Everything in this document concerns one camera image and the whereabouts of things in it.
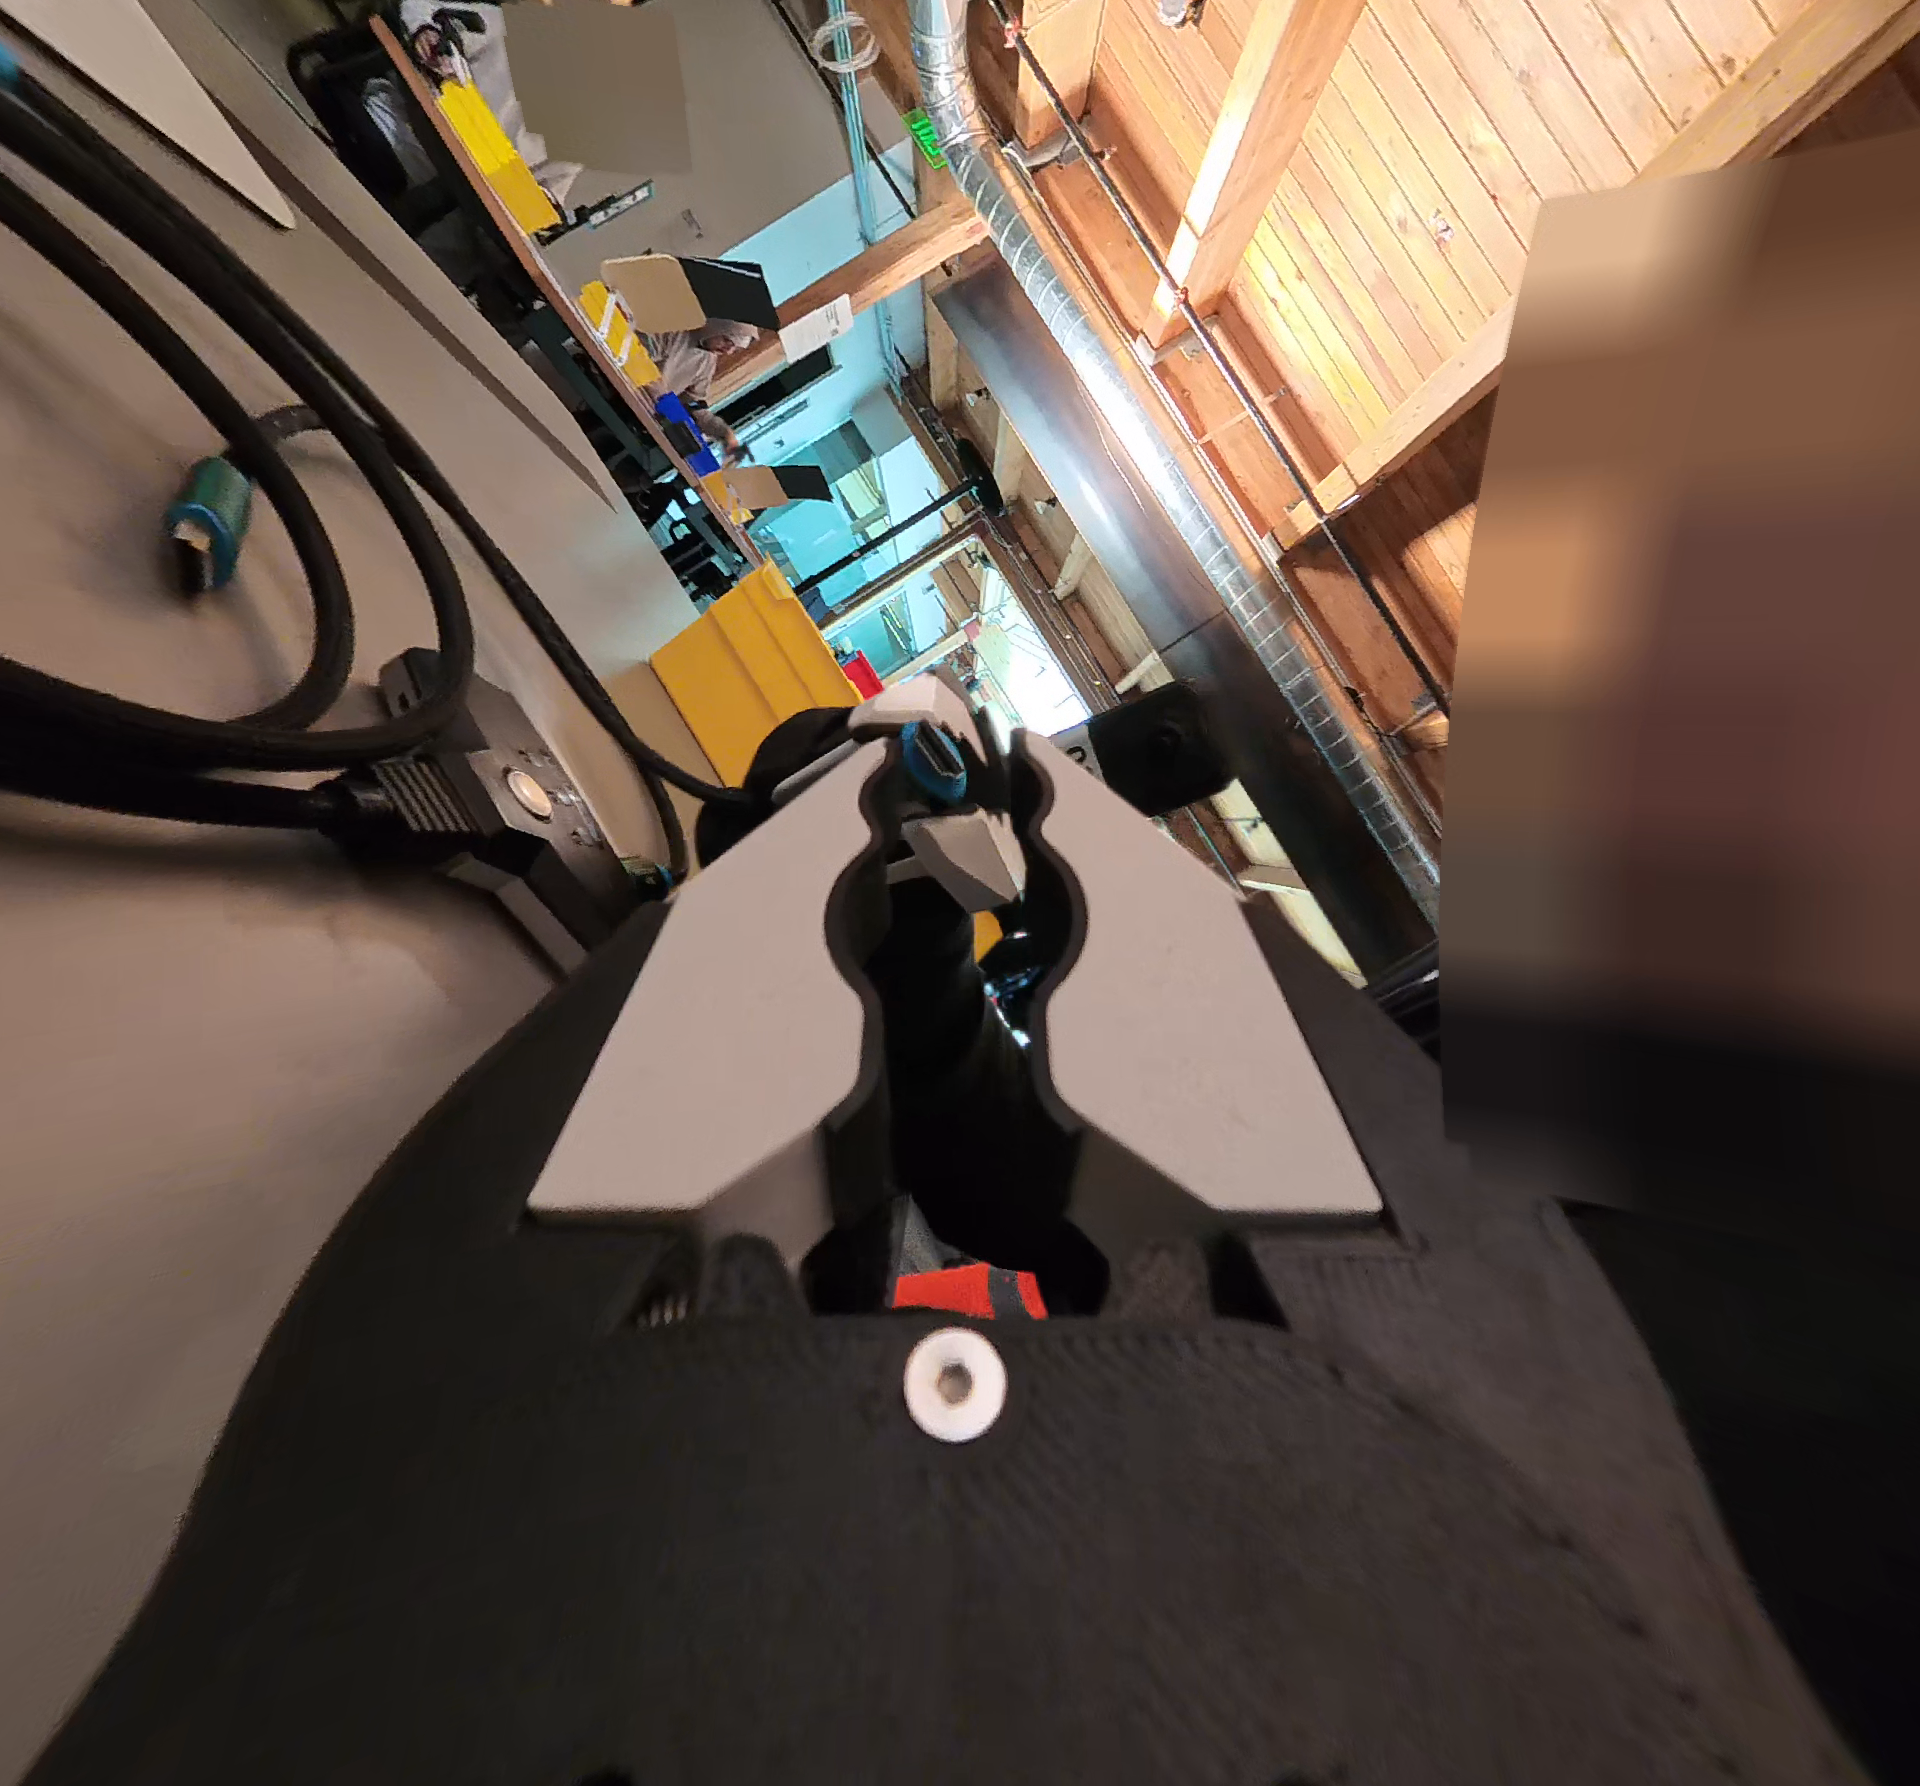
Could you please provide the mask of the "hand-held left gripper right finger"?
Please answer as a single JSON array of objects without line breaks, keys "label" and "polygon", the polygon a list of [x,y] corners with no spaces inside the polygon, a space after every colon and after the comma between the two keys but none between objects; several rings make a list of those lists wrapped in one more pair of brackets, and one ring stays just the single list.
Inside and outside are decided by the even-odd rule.
[{"label": "hand-held left gripper right finger", "polygon": [[1243,902],[1067,751],[1021,731],[1062,966],[1033,1071],[1072,1133],[1066,1216],[1102,1253],[1221,1231],[1369,1227],[1380,1188]]}]

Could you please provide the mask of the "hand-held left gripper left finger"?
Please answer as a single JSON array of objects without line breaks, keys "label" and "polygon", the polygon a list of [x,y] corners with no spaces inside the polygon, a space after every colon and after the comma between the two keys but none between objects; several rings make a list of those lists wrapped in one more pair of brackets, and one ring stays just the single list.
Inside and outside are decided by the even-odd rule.
[{"label": "hand-held left gripper left finger", "polygon": [[527,1193],[540,1221],[628,1219],[808,1253],[890,1198],[886,776],[856,741],[667,909]]}]

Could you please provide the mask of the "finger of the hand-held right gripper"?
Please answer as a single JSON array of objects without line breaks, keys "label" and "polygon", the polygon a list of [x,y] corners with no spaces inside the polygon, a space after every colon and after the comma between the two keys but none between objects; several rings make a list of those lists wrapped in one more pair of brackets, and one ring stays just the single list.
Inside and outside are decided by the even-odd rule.
[{"label": "finger of the hand-held right gripper", "polygon": [[914,721],[940,725],[956,739],[979,738],[972,700],[952,675],[908,675],[881,685],[849,709],[845,731],[849,738],[867,739],[898,734]]},{"label": "finger of the hand-held right gripper", "polygon": [[966,912],[1016,906],[1025,894],[1025,851],[1005,814],[966,808],[902,822],[899,838],[920,876]]}]

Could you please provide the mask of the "black hdmi switch box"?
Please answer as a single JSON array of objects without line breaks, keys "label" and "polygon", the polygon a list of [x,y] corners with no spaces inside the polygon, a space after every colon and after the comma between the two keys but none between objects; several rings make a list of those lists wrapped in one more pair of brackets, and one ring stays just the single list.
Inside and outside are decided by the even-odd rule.
[{"label": "black hdmi switch box", "polygon": [[658,868],[616,851],[517,700],[482,677],[433,739],[363,767],[357,787],[367,857],[486,895],[559,971],[665,894]]}]

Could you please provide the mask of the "yellow plastic bin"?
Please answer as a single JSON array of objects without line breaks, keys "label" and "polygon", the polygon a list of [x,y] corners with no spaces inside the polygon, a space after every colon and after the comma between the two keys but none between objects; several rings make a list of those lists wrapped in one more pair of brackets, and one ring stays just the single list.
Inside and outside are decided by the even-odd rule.
[{"label": "yellow plastic bin", "polygon": [[788,718],[852,709],[852,681],[796,588],[762,562],[649,658],[661,691],[717,778],[744,786]]}]

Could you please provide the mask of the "orange fabric piece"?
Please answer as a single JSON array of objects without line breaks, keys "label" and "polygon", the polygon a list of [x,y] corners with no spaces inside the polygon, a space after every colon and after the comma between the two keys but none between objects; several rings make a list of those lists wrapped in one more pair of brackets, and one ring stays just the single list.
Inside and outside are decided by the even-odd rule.
[{"label": "orange fabric piece", "polygon": [[1048,1318],[1037,1278],[985,1261],[902,1269],[887,1296],[893,1312],[931,1312],[987,1322]]}]

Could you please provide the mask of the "small yellow parts bin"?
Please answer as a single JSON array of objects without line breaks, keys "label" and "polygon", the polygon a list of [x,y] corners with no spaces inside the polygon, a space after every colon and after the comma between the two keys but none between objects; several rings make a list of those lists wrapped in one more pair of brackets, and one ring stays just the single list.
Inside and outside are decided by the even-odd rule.
[{"label": "small yellow parts bin", "polygon": [[504,173],[520,161],[515,142],[470,78],[447,78],[437,88],[437,104],[451,136],[474,157],[482,173]]},{"label": "small yellow parts bin", "polygon": [[508,143],[483,166],[483,178],[501,211],[527,238],[563,229],[563,207],[540,184],[534,167]]},{"label": "small yellow parts bin", "polygon": [[609,286],[602,280],[584,283],[577,293],[577,312],[592,328],[592,336],[612,365],[628,382],[635,387],[649,387],[660,380],[660,365],[645,336],[635,331],[629,310]]}]

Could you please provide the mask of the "long wooden workbench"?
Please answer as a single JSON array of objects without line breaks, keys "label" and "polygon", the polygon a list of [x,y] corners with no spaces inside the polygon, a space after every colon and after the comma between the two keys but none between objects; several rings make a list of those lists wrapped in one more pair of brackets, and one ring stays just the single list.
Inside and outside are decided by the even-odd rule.
[{"label": "long wooden workbench", "polygon": [[483,211],[490,231],[505,245],[520,276],[538,293],[547,320],[563,328],[563,333],[577,343],[586,362],[595,365],[616,407],[614,417],[645,434],[645,440],[658,449],[661,460],[678,473],[685,494],[698,501],[711,536],[721,540],[721,548],[737,553],[750,569],[760,566],[762,552],[756,548],[756,542],[744,527],[731,524],[724,507],[715,506],[707,494],[707,480],[694,472],[671,437],[661,431],[649,395],[628,375],[625,365],[612,354],[608,341],[600,338],[563,282],[549,269],[543,248],[517,223],[511,206],[493,190],[483,167],[472,156],[466,142],[460,139],[458,128],[442,110],[430,73],[419,69],[411,47],[396,35],[381,16],[370,22],[370,33],[373,43],[381,47],[398,82],[403,85],[411,115],[421,128],[430,129],[430,138],[436,143],[436,157],[458,170],[467,195]]}]

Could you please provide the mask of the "grey flat board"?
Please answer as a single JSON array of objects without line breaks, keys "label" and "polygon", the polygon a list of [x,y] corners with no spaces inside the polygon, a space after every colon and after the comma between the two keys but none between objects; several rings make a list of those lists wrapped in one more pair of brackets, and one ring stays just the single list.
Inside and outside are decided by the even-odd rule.
[{"label": "grey flat board", "polygon": [[1,13],[256,213],[296,227],[285,198],[137,0],[1,0]]}]

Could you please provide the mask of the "silver spiral air duct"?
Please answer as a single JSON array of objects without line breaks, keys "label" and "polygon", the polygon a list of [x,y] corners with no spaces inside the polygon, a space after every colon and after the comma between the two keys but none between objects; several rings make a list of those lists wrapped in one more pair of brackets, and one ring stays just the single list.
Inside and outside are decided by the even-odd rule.
[{"label": "silver spiral air duct", "polygon": [[1033,227],[1037,195],[1020,185],[983,117],[967,58],[967,0],[906,0],[924,112],[953,182],[1008,264],[1046,333],[1064,352],[1097,424],[1130,460],[1252,653],[1284,693],[1344,797],[1394,868],[1410,902],[1438,925],[1438,860],[1402,782],[1366,735],[1317,631],[1284,573],[1230,499],[1211,501],[1199,461],[1161,426],[1171,412],[1143,391],[1143,367],[1115,325],[1086,299],[1081,273]]}]

